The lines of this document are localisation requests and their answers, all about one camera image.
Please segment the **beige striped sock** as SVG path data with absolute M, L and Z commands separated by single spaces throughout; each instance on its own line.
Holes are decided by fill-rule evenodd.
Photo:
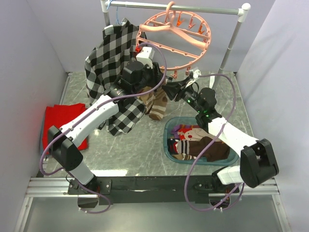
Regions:
M 142 96 L 138 96 L 138 99 L 142 101 L 145 106 L 145 114 L 148 114 L 154 104 L 155 96 L 154 93 L 148 93 Z

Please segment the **pink round clip hanger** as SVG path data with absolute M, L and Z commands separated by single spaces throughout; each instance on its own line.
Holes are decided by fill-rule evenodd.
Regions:
M 200 15 L 181 10 L 173 10 L 175 2 L 168 3 L 165 11 L 157 13 L 140 24 L 136 37 L 136 46 L 151 43 L 174 61 L 167 71 L 177 78 L 178 71 L 189 70 L 207 52 L 211 43 L 211 29 Z

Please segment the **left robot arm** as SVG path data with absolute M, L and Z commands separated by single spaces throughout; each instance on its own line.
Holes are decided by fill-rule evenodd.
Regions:
M 79 188 L 85 194 L 96 190 L 95 176 L 86 166 L 78 147 L 83 140 L 102 122 L 119 112 L 124 101 L 144 95 L 145 87 L 156 90 L 165 81 L 158 63 L 152 67 L 139 61 L 130 61 L 117 79 L 107 88 L 99 99 L 71 122 L 48 130 L 49 144 L 44 154 L 50 154 L 62 168 L 80 182 Z

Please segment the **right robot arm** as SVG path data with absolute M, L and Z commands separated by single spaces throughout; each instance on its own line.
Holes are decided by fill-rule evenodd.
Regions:
M 279 173 L 272 144 L 267 139 L 258 140 L 230 124 L 215 110 L 215 91 L 204 87 L 195 91 L 189 80 L 168 83 L 162 87 L 170 100 L 184 100 L 197 111 L 196 122 L 208 134 L 220 139 L 240 158 L 239 166 L 220 169 L 212 180 L 212 188 L 224 192 L 229 184 L 245 183 L 251 188 L 273 178 Z

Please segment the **brown striped sock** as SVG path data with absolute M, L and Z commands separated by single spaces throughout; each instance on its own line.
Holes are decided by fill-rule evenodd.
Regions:
M 162 88 L 160 88 L 156 92 L 153 92 L 151 107 L 149 111 L 149 118 L 155 121 L 162 120 L 166 112 L 167 103 L 167 95 Z

